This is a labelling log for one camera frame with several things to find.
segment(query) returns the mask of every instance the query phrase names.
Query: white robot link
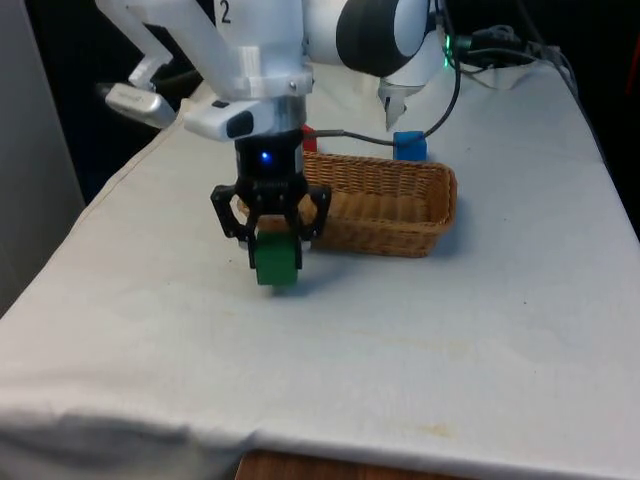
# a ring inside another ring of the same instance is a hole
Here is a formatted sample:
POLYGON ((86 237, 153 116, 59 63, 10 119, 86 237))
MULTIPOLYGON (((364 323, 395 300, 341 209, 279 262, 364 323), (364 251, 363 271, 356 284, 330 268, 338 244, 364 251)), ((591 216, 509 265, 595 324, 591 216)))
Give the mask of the white robot link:
POLYGON ((430 64, 427 52, 428 39, 435 36, 432 2, 213 1, 215 24, 196 0, 96 0, 144 54, 129 77, 131 86, 117 85, 106 100, 146 123, 170 121, 172 110, 153 93, 152 81, 172 55, 146 25, 165 27, 219 97, 190 111, 185 128, 235 142, 238 180, 216 187, 211 197, 225 235, 248 244, 255 268, 258 219, 283 215, 298 239, 296 267, 301 269, 301 242, 322 234, 331 201, 329 189, 309 187, 303 175, 305 97, 313 88, 309 63, 344 65, 383 79, 381 99, 393 120, 404 111, 404 96, 424 86, 441 66, 430 64), (303 224, 298 204, 307 194, 318 213, 303 224), (249 209, 246 225, 232 213, 235 195, 249 209))

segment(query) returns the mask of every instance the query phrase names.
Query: green cube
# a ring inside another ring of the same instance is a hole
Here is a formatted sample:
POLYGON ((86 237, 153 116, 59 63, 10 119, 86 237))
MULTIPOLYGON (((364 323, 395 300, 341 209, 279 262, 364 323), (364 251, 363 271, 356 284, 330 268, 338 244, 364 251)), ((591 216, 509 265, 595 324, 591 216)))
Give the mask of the green cube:
POLYGON ((298 281, 296 239, 288 232, 259 232, 255 248, 258 285, 286 287, 298 281))

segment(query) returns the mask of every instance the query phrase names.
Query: number 2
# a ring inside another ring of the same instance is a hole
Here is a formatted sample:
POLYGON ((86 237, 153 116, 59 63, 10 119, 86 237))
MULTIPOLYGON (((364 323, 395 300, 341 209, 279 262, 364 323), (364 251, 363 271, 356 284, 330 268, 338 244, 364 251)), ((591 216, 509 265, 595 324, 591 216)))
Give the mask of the number 2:
POLYGON ((229 0, 220 0, 220 6, 224 7, 224 13, 222 14, 222 23, 231 23, 231 20, 227 18, 229 16, 229 0))

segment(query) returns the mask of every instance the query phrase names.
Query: woven basket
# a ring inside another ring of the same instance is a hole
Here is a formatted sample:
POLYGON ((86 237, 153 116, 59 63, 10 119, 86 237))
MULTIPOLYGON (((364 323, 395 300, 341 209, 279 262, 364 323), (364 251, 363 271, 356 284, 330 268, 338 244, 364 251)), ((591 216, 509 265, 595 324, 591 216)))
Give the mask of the woven basket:
MULTIPOLYGON (((331 208, 314 248, 424 257, 453 225, 457 182, 438 163, 305 153, 305 176, 332 189, 331 208)), ((240 210, 247 213, 240 204, 240 210)), ((300 214, 309 223, 316 209, 306 197, 300 214)), ((282 217, 262 217, 261 230, 286 229, 282 217)))

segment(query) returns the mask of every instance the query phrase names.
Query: white tablecloth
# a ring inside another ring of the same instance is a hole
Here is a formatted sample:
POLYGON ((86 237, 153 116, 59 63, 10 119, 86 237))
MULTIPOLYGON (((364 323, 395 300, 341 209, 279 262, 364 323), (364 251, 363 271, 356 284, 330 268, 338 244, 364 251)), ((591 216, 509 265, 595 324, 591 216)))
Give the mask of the white tablecloth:
MULTIPOLYGON (((451 87, 398 127, 432 124, 451 87)), ((309 124, 384 134, 376 98, 322 82, 309 124)), ((0 477, 218 479, 267 448, 640 478, 640 250, 569 92, 548 67, 512 91, 465 80, 429 148, 460 182, 430 258, 312 252, 274 294, 209 203, 233 146, 161 134, 0 321, 0 477)))

